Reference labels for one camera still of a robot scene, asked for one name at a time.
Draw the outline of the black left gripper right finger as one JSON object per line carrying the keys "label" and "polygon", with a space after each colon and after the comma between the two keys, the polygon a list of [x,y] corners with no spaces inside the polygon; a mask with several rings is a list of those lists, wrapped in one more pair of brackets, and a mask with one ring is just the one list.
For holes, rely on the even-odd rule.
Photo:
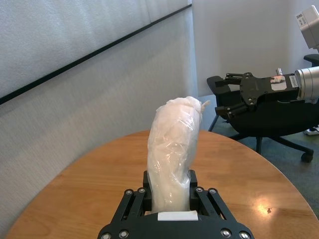
{"label": "black left gripper right finger", "polygon": [[227,220],[229,210],[219,196],[217,189],[208,188],[205,190],[199,186],[194,170],[189,170],[189,176],[189,208],[197,213],[197,220]]}

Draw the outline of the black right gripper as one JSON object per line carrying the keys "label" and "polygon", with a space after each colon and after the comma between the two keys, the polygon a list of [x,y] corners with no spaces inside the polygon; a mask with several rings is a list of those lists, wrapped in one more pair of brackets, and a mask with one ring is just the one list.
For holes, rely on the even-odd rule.
{"label": "black right gripper", "polygon": [[234,118],[247,111],[254,111],[263,102],[294,101],[299,93],[299,85],[294,74],[257,78],[250,72],[227,73],[224,79],[215,84],[217,87],[240,86],[240,94],[244,102],[232,106],[216,107],[216,114],[222,118]]}

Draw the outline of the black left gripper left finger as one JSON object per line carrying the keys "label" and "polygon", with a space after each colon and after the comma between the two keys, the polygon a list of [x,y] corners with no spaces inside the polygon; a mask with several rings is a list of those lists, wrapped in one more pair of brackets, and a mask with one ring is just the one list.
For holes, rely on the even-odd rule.
{"label": "black left gripper left finger", "polygon": [[117,208],[117,220],[125,221],[140,216],[152,210],[152,192],[147,171],[143,174],[143,186],[136,191],[127,189]]}

